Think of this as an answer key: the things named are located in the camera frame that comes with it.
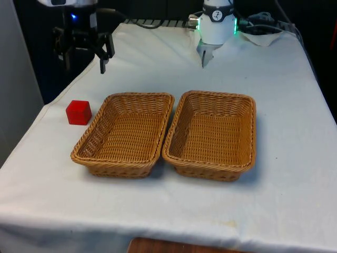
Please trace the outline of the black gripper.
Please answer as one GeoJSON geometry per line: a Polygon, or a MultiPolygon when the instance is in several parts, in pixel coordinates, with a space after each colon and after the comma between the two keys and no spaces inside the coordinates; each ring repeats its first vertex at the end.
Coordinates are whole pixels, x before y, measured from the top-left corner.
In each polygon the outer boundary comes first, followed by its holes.
{"type": "MultiPolygon", "coordinates": [[[[73,31],[97,32],[96,5],[67,6],[63,9],[63,20],[64,28],[55,27],[52,30],[53,50],[65,69],[70,70],[74,50],[73,31]]],[[[115,54],[112,34],[91,36],[89,46],[100,59],[100,72],[104,74],[106,64],[115,54]]]]}

